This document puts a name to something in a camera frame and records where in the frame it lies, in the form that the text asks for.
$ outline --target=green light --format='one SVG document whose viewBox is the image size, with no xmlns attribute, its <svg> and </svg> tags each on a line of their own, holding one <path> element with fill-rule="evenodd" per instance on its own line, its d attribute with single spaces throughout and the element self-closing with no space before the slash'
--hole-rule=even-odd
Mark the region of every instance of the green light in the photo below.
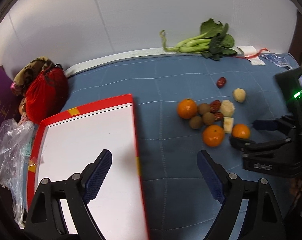
<svg viewBox="0 0 302 240">
<path fill-rule="evenodd" d="M 299 95 L 301 95 L 300 91 L 294 95 L 294 98 L 297 98 Z"/>
</svg>

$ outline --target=plastic wrap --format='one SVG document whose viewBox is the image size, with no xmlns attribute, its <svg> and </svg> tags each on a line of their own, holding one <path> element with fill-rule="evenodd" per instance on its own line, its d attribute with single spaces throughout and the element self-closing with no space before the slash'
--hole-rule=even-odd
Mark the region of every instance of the plastic wrap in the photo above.
<svg viewBox="0 0 302 240">
<path fill-rule="evenodd" d="M 14 119 L 5 120 L 0 128 L 0 184 L 12 193 L 15 221 L 19 225 L 24 213 L 23 168 L 33 131 L 31 121 L 18 125 Z"/>
</svg>

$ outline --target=black cable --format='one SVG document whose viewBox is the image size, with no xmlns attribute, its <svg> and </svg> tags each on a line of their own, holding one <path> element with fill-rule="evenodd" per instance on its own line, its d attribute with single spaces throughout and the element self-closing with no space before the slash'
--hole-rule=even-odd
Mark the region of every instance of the black cable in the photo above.
<svg viewBox="0 0 302 240">
<path fill-rule="evenodd" d="M 289 211 L 288 211 L 287 215 L 290 214 L 290 213 L 292 212 L 294 203 L 295 203 L 296 200 L 298 199 L 298 196 L 299 196 L 301 190 L 302 190 L 302 184 L 301 184 L 301 186 L 299 187 L 299 190 L 298 190 L 297 194 L 296 194 L 295 197 L 294 197 L 294 200 L 293 200 L 293 202 L 292 202 L 292 204 L 291 204 L 291 206 L 290 206 L 290 208 L 289 208 Z"/>
</svg>

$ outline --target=red drawstring bag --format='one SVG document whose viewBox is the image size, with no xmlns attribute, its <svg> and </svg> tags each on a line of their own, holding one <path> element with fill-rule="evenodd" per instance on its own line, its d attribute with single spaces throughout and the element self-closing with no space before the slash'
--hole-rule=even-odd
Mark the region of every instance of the red drawstring bag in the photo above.
<svg viewBox="0 0 302 240">
<path fill-rule="evenodd" d="M 40 124 L 62 110 L 68 94 L 68 80 L 61 68 L 43 70 L 26 91 L 26 114 L 32 122 Z"/>
</svg>

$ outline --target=tangerine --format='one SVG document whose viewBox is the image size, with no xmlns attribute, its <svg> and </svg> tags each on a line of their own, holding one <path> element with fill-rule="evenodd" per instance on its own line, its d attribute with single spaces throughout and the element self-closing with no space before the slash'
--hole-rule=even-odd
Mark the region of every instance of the tangerine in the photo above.
<svg viewBox="0 0 302 240">
<path fill-rule="evenodd" d="M 232 136 L 242 139 L 249 139 L 250 129 L 245 124 L 238 123 L 232 129 Z"/>
<path fill-rule="evenodd" d="M 193 116 L 196 116 L 198 107 L 192 99 L 187 98 L 178 103 L 177 112 L 181 118 L 191 119 Z"/>
<path fill-rule="evenodd" d="M 210 147 L 216 147 L 220 145 L 223 139 L 223 128 L 215 124 L 208 126 L 202 133 L 203 142 Z"/>
</svg>

